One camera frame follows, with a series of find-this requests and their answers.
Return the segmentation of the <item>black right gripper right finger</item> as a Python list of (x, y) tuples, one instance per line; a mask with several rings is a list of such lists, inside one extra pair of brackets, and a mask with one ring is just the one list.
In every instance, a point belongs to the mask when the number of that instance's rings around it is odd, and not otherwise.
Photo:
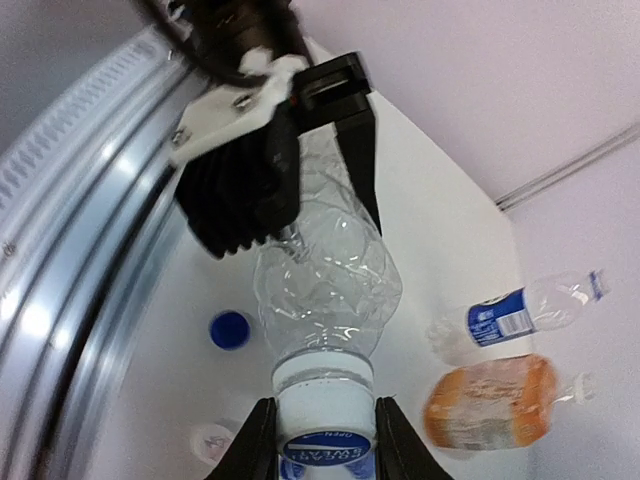
[(436, 461), (392, 397), (376, 400), (376, 478), (452, 480)]

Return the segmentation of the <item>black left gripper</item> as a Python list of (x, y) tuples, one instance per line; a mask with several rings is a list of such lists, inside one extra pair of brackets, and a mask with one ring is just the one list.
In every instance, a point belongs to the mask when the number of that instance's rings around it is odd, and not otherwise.
[(273, 119), (257, 132), (253, 160), (256, 186), (254, 240), (292, 224), (300, 212), (298, 135), (334, 124), (336, 140), (353, 190), (382, 234), (375, 191), (376, 119), (371, 85), (358, 52), (350, 52), (296, 73), (276, 104)]

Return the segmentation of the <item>white water-bottle cap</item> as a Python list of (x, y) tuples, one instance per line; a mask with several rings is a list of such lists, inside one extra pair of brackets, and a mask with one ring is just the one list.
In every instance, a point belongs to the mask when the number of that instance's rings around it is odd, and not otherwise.
[(238, 427), (233, 422), (194, 426), (190, 433), (191, 451), (203, 463), (216, 466), (229, 449), (237, 432)]

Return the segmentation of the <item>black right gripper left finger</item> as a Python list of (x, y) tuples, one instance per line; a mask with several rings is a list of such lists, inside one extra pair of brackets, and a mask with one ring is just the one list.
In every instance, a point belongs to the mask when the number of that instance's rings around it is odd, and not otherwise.
[(277, 479), (276, 420), (276, 400), (258, 400), (223, 458), (205, 480)]

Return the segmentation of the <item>blue Pepsi bottle cap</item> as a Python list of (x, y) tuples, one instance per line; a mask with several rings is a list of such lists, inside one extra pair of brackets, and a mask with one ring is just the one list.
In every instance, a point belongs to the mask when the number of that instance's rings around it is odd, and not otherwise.
[(227, 310), (211, 320), (208, 333), (210, 340), (218, 348), (234, 351), (247, 344), (251, 336), (251, 326), (242, 313)]

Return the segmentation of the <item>aluminium table front rail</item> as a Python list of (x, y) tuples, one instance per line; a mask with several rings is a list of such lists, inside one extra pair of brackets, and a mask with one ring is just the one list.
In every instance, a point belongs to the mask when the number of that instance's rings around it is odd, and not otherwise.
[(167, 174), (202, 82), (151, 28), (73, 84), (1, 158), (1, 475), (38, 463), (92, 300)]

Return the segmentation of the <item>left aluminium corner post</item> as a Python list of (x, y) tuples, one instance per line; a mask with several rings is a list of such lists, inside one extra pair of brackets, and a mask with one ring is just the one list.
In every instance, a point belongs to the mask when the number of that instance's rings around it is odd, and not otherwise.
[(495, 205), (500, 211), (509, 212), (638, 140), (639, 121), (635, 121), (585, 153), (499, 197)]

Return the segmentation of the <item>clear unlabelled plastic bottle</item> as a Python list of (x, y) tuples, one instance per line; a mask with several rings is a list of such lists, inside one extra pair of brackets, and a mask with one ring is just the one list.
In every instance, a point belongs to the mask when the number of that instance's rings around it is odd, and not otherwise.
[(370, 362), (403, 292), (372, 216), (357, 198), (333, 127), (300, 138), (297, 219), (258, 250), (254, 292), (277, 363), (275, 394), (328, 378), (371, 387)]

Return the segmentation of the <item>orange label crushed bottle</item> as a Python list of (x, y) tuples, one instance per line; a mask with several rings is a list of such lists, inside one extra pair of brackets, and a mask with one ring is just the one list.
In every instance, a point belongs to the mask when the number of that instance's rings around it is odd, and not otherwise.
[(441, 449), (525, 448), (550, 431), (557, 404), (583, 405), (594, 394), (591, 374), (563, 378), (538, 354), (488, 360), (442, 376), (425, 404), (423, 425)]

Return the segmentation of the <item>white blue-top bottle cap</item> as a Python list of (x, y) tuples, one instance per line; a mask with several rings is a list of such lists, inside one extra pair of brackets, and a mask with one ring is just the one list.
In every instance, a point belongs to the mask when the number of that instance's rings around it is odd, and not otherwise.
[(311, 467), (348, 465), (376, 446), (373, 368), (344, 351), (308, 351), (273, 371), (276, 445), (287, 460)]

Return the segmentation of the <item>Pepsi bottle blue label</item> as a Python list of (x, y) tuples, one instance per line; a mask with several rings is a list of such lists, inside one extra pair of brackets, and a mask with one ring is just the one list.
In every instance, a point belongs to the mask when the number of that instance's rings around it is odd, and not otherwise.
[(482, 349), (573, 324), (610, 288), (602, 269), (551, 275), (431, 322), (427, 338), (445, 363), (461, 365)]

